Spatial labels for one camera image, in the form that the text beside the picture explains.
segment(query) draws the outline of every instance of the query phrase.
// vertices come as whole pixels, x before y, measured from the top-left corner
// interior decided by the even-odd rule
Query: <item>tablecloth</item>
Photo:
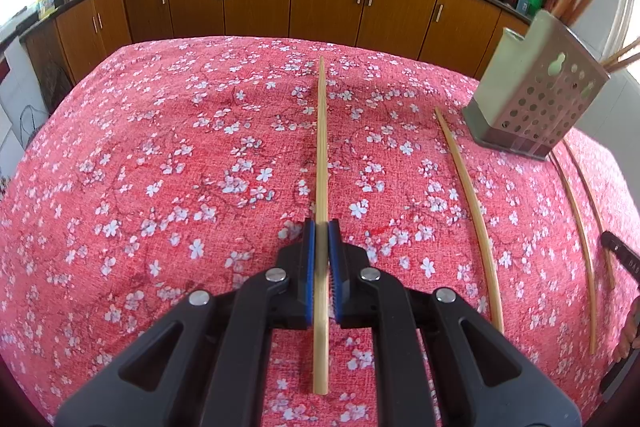
[[[405,286],[450,286],[487,318],[478,241],[435,117],[465,157],[492,241],[505,335],[587,418],[636,285],[614,263],[564,144],[586,224],[598,349],[574,216],[553,165],[480,148],[462,118],[476,81],[366,50],[269,38],[120,49],[64,100],[0,203],[0,355],[50,421],[60,404],[197,286],[272,266],[314,206],[318,58],[327,64],[329,213]],[[608,230],[640,248],[612,155],[568,143]],[[311,332],[275,331],[263,425],[375,425],[371,337],[330,337],[330,393],[310,393]]]

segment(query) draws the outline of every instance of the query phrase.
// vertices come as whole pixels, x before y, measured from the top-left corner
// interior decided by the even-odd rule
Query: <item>silver screw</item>
[[[436,299],[448,304],[456,300],[456,293],[451,288],[438,288]]]
[[[269,282],[280,282],[287,278],[287,272],[282,268],[270,268],[267,270],[265,277]]]
[[[377,281],[380,279],[380,270],[372,267],[363,268],[360,277],[366,281]]]
[[[204,290],[196,290],[189,295],[189,304],[192,306],[204,306],[209,302],[209,294]]]

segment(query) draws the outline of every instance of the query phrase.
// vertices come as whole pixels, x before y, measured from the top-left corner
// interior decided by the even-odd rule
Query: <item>green container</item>
[[[534,16],[536,13],[538,13],[545,2],[545,0],[528,0],[528,1],[529,1],[529,11],[527,13],[531,16]]]

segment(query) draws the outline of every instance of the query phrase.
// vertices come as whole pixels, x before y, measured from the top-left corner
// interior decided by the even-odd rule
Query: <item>utensil holder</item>
[[[607,80],[574,33],[540,10],[526,37],[505,28],[463,115],[476,143],[544,160]]]

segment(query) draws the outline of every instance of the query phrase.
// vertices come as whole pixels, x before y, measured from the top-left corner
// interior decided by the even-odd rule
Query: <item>pink floral tablecloth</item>
[[[474,227],[435,117],[457,135],[493,243],[505,334],[586,419],[628,306],[564,145],[596,277],[553,165],[478,147],[461,109],[477,85],[391,55],[291,39],[201,38],[121,49],[60,105],[0,203],[0,355],[50,421],[60,404],[196,285],[238,288],[311,215],[318,58],[328,70],[330,216],[371,262],[421,291],[453,287],[489,317]],[[640,249],[610,153],[568,142],[606,229]],[[331,329],[330,393],[310,393],[311,332],[277,331],[263,425],[374,425],[367,331]]]

